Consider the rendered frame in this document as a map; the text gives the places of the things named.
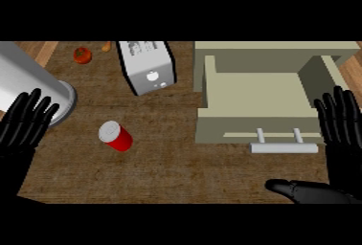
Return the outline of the beige drawer front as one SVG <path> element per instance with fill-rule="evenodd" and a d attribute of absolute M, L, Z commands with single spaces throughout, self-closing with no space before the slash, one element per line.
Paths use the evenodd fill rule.
<path fill-rule="evenodd" d="M 267 143 L 294 143 L 294 128 L 304 143 L 322 143 L 316 110 L 267 112 L 198 109 L 195 142 L 198 144 L 248 144 L 257 142 L 257 129 Z"/>

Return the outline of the large silver cylinder pot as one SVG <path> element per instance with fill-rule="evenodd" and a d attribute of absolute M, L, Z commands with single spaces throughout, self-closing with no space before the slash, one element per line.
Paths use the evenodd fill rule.
<path fill-rule="evenodd" d="M 41 97 L 48 96 L 50 102 L 59 104 L 48 124 L 54 127 L 75 109 L 77 90 L 54 78 L 13 41 L 0 41 L 0 111 L 6 112 L 16 96 L 35 88 L 41 89 Z"/>

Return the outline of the beige cabinet body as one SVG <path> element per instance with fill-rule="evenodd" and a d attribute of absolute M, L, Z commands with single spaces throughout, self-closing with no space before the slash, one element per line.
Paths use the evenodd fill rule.
<path fill-rule="evenodd" d="M 360 50 L 354 41 L 195 41 L 193 91 L 202 91 L 205 56 L 224 73 L 297 73 L 313 56 L 341 66 Z"/>

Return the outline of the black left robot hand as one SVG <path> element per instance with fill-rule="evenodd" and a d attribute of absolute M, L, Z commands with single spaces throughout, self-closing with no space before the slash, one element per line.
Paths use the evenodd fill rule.
<path fill-rule="evenodd" d="M 37 204 L 17 196 L 35 148 L 45 135 L 59 104 L 41 98 L 41 89 L 22 92 L 0 120 L 0 204 Z"/>

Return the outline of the red can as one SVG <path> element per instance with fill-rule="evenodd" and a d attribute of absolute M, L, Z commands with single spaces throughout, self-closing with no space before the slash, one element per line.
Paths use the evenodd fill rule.
<path fill-rule="evenodd" d="M 130 133 L 115 121 L 106 121 L 99 127 L 99 139 L 118 151 L 125 151 L 133 144 Z"/>

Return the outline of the beige open drawer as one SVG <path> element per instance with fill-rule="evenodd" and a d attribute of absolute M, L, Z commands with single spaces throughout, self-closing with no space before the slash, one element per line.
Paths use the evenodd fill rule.
<path fill-rule="evenodd" d="M 214 56 L 205 56 L 207 107 L 199 117 L 313 118 L 313 100 L 340 85 L 344 78 L 331 56 L 301 78 L 297 73 L 218 73 Z"/>

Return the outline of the red tomato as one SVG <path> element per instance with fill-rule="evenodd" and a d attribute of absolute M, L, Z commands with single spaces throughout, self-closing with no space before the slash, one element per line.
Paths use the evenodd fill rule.
<path fill-rule="evenodd" d="M 90 62 L 90 60 L 91 60 L 91 52 L 84 47 L 79 47 L 74 51 L 74 61 L 78 64 L 85 64 Z"/>

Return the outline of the silver toaster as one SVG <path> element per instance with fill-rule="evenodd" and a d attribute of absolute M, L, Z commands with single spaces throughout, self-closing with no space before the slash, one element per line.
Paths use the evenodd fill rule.
<path fill-rule="evenodd" d="M 136 96 L 177 82 L 176 61 L 165 41 L 115 43 L 121 71 Z"/>

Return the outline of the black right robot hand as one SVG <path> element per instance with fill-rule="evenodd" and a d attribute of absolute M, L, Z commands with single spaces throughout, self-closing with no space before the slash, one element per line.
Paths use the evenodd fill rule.
<path fill-rule="evenodd" d="M 270 179 L 264 187 L 294 204 L 362 204 L 362 111 L 350 90 L 313 100 L 329 183 Z"/>

